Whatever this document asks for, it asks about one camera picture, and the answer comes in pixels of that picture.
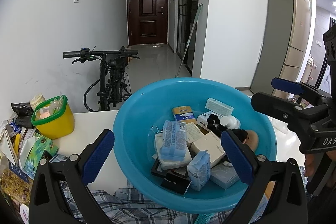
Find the right hand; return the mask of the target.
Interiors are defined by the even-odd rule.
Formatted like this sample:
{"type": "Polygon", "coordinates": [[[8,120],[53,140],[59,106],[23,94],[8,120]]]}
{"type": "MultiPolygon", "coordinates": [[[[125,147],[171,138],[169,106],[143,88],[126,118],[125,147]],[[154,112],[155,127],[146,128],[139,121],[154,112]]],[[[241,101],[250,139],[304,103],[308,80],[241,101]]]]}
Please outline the right hand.
{"type": "MultiPolygon", "coordinates": [[[[335,161],[336,150],[327,152],[327,156],[335,161]]],[[[315,156],[317,154],[306,154],[305,155],[305,177],[312,176],[315,173],[315,156]]]]}

